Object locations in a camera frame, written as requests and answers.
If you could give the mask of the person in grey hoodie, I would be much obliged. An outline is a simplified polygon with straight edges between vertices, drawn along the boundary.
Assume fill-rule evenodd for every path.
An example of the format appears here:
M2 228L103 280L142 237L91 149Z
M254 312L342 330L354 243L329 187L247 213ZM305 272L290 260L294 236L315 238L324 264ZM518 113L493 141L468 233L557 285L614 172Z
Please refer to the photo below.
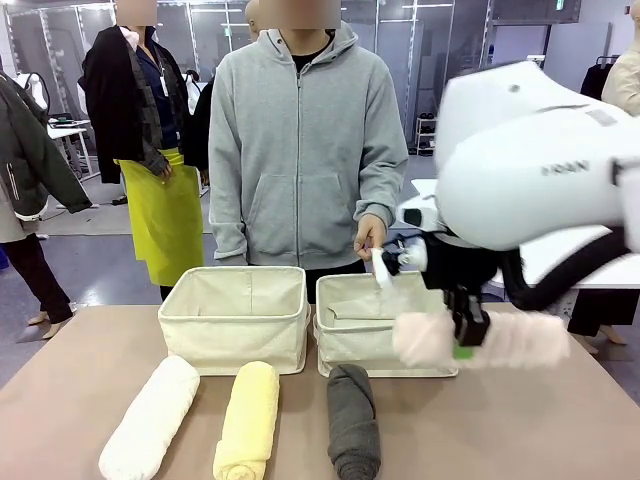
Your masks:
M341 0L259 0L256 42L226 55L211 97L210 187L240 196L246 266L361 274L354 251L368 145L403 144L392 75L361 47Z

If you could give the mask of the yellow rolled towel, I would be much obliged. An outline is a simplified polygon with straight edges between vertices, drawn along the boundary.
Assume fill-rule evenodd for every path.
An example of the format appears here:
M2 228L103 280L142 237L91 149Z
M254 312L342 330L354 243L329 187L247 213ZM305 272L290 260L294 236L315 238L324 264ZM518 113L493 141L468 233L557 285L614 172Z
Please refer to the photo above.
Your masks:
M278 417L279 374L265 362L238 371L216 445L215 480L264 480Z

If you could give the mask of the person right forearm grey sleeve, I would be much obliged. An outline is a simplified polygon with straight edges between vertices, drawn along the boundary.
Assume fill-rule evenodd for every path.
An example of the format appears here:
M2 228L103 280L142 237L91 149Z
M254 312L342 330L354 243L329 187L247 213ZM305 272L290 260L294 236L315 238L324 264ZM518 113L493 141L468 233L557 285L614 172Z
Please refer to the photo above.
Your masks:
M246 266L247 240L240 196L233 187L210 187L209 222L216 242L214 259L221 265Z

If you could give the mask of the small white paper piece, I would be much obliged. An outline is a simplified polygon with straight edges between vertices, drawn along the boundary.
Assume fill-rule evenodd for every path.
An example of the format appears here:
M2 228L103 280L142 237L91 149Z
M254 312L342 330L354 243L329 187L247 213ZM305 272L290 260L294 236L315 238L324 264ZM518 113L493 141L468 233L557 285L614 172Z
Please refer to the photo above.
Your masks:
M381 289L387 289L392 286L393 276L390 274L384 259L385 251L382 248L371 249L371 262L374 278Z

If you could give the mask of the clothes rack with black garment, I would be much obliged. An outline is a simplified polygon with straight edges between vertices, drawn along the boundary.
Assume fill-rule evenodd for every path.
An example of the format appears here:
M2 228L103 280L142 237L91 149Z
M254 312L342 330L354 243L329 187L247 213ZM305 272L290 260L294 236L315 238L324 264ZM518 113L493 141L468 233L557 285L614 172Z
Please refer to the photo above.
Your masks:
M581 85L580 93L584 96L601 101L602 92L609 76L609 72L618 58L619 55L599 56L596 59L595 64L587 69Z

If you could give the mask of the wooden shoe rack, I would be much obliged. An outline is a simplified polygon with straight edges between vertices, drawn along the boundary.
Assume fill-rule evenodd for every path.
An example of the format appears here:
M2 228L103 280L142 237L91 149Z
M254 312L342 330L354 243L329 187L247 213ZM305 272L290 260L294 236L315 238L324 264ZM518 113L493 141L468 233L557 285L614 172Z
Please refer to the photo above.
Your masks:
M416 153L432 156L436 146L437 117L434 113L421 113L416 120Z

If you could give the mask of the white rolled towel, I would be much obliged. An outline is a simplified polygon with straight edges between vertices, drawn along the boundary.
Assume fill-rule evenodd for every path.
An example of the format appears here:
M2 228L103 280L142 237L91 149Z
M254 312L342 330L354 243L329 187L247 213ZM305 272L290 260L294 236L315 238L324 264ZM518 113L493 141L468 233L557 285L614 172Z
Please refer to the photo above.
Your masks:
M152 480L189 411L200 384L198 371L166 357L126 410L99 460L105 480Z

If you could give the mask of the dark grey rolled towel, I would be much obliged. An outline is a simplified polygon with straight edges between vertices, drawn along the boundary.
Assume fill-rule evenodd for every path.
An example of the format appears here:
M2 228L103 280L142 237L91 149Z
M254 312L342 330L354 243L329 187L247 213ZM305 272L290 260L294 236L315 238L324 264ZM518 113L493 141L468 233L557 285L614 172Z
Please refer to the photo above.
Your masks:
M327 454L339 480L375 480L381 443L369 376L353 364L334 367L327 384Z

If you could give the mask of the white background desk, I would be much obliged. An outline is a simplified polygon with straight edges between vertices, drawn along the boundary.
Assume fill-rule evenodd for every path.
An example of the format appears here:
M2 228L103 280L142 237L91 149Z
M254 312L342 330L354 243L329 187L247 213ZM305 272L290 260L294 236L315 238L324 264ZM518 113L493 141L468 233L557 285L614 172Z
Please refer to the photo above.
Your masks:
M47 130L78 179L84 181L95 174L85 135L89 120L50 119Z

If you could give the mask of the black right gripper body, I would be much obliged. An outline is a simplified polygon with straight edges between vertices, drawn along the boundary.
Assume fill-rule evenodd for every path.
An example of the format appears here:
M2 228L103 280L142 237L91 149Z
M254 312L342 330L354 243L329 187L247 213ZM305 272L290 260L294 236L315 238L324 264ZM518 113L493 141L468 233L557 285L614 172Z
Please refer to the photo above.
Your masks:
M497 273L499 255L481 248L449 244L434 234L424 233L427 267L422 278L427 289L453 291L463 287L480 295L482 287Z

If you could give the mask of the pink towel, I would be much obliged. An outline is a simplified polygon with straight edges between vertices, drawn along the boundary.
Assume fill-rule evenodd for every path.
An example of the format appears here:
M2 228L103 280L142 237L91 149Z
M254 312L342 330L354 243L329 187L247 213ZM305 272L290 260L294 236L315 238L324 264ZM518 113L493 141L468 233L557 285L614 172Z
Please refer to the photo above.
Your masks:
M425 368L554 367L570 355L571 337L559 317L491 311L489 319L483 343L464 347L449 312L403 313L393 326L393 348L405 365Z

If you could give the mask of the cream fabric basket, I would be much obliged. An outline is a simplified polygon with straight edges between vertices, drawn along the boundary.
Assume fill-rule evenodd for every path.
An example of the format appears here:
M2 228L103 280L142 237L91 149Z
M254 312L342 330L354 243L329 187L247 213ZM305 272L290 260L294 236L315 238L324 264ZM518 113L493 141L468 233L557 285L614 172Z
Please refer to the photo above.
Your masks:
M297 374L310 320L298 267L202 267L185 272L158 311L170 354L202 376L234 376L262 361Z
M319 373L328 376L339 364L354 364L371 378L457 376L455 368L409 367L393 349L393 326L399 314L443 309L442 293L428 290L418 272L399 274L391 289L381 288L371 274L320 278L314 317Z

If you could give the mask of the person left hand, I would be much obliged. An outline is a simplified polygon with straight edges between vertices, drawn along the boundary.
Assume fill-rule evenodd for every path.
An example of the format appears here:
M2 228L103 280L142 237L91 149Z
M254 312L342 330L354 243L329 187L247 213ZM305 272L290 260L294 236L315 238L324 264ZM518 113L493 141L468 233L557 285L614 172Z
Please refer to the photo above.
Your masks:
M374 249L383 247L387 236L385 223L376 215L365 214L358 222L354 251L364 261L372 259Z

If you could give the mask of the person left forearm grey sleeve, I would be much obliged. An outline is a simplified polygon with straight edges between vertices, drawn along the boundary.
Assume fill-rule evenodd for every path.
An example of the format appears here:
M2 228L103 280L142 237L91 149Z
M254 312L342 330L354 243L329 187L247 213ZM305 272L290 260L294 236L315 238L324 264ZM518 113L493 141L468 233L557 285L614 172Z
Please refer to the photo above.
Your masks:
M405 145L368 145L359 171L359 199L354 219L365 215L379 218L386 229L396 220L396 209L404 182L408 151Z

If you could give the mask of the white table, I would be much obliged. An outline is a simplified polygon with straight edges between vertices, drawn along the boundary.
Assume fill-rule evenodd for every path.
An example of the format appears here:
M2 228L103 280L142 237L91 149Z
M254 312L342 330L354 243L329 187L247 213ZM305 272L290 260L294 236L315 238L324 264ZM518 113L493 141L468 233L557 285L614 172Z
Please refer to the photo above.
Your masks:
M397 218L404 220L404 211L421 209L435 210L435 179L411 181L414 195L403 201L397 209ZM569 255L586 246L608 230L602 226L579 227L545 235L521 246L526 282L533 286L559 265ZM640 290L640 254L627 254L613 260L571 287L571 290Z

